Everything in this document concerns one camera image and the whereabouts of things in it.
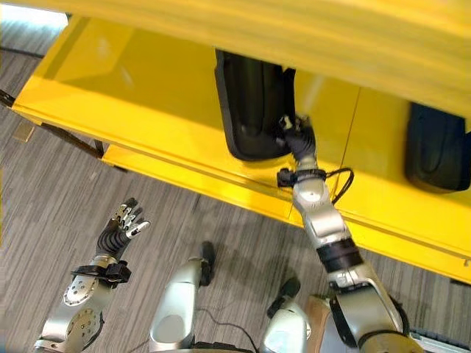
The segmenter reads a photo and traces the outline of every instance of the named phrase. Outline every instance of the yellow shelf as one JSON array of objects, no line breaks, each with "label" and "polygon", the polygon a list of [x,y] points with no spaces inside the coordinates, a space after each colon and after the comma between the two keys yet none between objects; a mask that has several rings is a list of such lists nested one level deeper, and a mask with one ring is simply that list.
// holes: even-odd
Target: yellow shelf
[{"label": "yellow shelf", "polygon": [[471,116],[468,0],[14,2],[117,21]]},{"label": "yellow shelf", "polygon": [[[209,46],[75,15],[13,109],[111,143],[108,163],[300,225],[291,192],[276,186],[277,171],[293,160],[245,163],[229,153],[215,65]],[[464,267],[471,259],[469,191],[429,195],[400,176],[407,102],[301,70],[295,81],[297,108],[316,130],[320,167],[356,171],[339,206],[358,243],[471,282]]]},{"label": "yellow shelf", "polygon": [[[117,146],[108,148],[103,161],[302,227],[300,214],[292,207],[290,200],[268,196],[260,190],[250,190],[244,185],[236,185]],[[346,213],[343,216],[359,246],[463,282],[471,282],[470,267],[464,266],[460,254],[447,252],[400,233],[384,232],[381,228],[358,222]]]},{"label": "yellow shelf", "polygon": [[[290,157],[245,163],[229,153],[215,66],[211,47],[74,16],[13,109],[26,118],[289,199],[276,188],[276,173],[292,164]],[[359,88],[327,79],[315,93],[316,76],[302,71],[296,81],[297,101],[315,117],[319,163],[338,168]]]}]

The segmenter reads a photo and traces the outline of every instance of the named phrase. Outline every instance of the wire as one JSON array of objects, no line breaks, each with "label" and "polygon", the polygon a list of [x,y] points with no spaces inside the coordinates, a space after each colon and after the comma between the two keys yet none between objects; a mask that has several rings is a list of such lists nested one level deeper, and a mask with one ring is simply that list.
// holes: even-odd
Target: wire
[{"label": "wire", "polygon": [[21,49],[7,48],[5,46],[0,46],[0,50],[9,51],[9,52],[15,53],[15,54],[26,55],[28,57],[35,57],[36,59],[43,59],[44,58],[44,55],[42,55],[42,54],[33,53],[31,51],[26,51],[26,50],[21,50]]},{"label": "wire", "polygon": [[339,193],[335,195],[335,197],[332,199],[332,204],[336,204],[336,202],[347,192],[347,190],[352,186],[353,179],[355,178],[355,174],[353,173],[353,170],[351,168],[340,168],[337,169],[336,171],[331,171],[327,173],[327,178],[330,178],[333,175],[344,173],[345,171],[349,171],[350,175],[348,176],[347,181],[345,182],[344,186],[341,187]]},{"label": "wire", "polygon": [[211,320],[216,324],[216,325],[219,325],[219,326],[231,326],[231,327],[235,327],[236,329],[239,329],[241,330],[250,340],[250,343],[252,344],[252,347],[253,349],[255,350],[255,353],[258,353],[258,349],[257,349],[257,346],[255,345],[252,337],[249,335],[249,333],[245,330],[245,328],[243,328],[242,326],[239,326],[239,325],[236,325],[236,324],[231,324],[230,322],[220,322],[220,321],[217,321],[213,314],[211,314],[211,312],[208,310],[208,309],[205,309],[204,307],[200,307],[198,309],[196,309],[196,311],[204,311],[205,313],[207,313],[209,315],[209,317],[211,318]]},{"label": "wire", "polygon": [[133,349],[131,349],[130,351],[127,351],[127,353],[133,353],[135,351],[137,351],[138,349],[140,349],[144,344],[146,344],[147,342],[149,342],[149,339],[147,338],[144,342],[142,343],[139,343],[136,347],[134,347]]}]

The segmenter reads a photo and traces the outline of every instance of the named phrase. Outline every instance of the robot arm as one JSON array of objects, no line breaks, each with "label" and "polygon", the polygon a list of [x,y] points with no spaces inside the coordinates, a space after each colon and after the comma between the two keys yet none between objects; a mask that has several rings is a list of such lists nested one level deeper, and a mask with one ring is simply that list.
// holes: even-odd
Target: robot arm
[{"label": "robot arm", "polygon": [[362,352],[422,352],[408,336],[407,318],[365,262],[342,216],[330,201],[326,173],[318,169],[314,132],[297,118],[284,118],[286,142],[297,170],[282,170],[280,186],[293,187],[293,203],[327,271],[336,295],[330,307],[341,339]]},{"label": "robot arm", "polygon": [[103,309],[113,298],[114,288],[127,282],[130,270],[121,256],[127,245],[149,222],[135,220],[135,199],[126,200],[99,236],[95,257],[89,265],[72,271],[74,278],[61,303],[44,324],[35,352],[78,353],[98,337]]}]

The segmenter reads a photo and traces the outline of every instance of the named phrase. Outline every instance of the robot leg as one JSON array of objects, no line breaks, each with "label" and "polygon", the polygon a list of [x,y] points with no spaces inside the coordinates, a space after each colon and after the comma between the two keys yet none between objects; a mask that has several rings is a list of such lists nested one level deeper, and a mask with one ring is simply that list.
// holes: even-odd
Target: robot leg
[{"label": "robot leg", "polygon": [[267,310],[270,324],[263,336],[260,353],[306,353],[311,326],[306,314],[294,303],[300,290],[297,278],[289,279]]},{"label": "robot leg", "polygon": [[201,257],[190,259],[167,283],[150,329],[150,352],[190,348],[194,341],[196,294],[209,285],[216,259],[213,244],[201,245]]}]

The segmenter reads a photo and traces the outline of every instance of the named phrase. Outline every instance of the robot finger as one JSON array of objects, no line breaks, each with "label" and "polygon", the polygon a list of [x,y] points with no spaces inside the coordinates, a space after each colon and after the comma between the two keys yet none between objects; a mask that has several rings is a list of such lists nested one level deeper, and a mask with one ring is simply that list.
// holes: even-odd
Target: robot finger
[{"label": "robot finger", "polygon": [[126,231],[126,236],[129,239],[133,239],[137,234],[142,232],[149,225],[149,221],[145,221],[143,218],[139,218],[139,220]]},{"label": "robot finger", "polygon": [[132,222],[136,219],[138,215],[142,213],[142,207],[133,210],[132,214],[126,215],[123,219],[123,228],[124,230],[128,230],[132,226]]},{"label": "robot finger", "polygon": [[122,221],[131,213],[132,209],[138,204],[138,201],[133,197],[126,200],[121,204],[118,210],[115,212],[112,217],[113,220],[119,221],[122,224]]}]

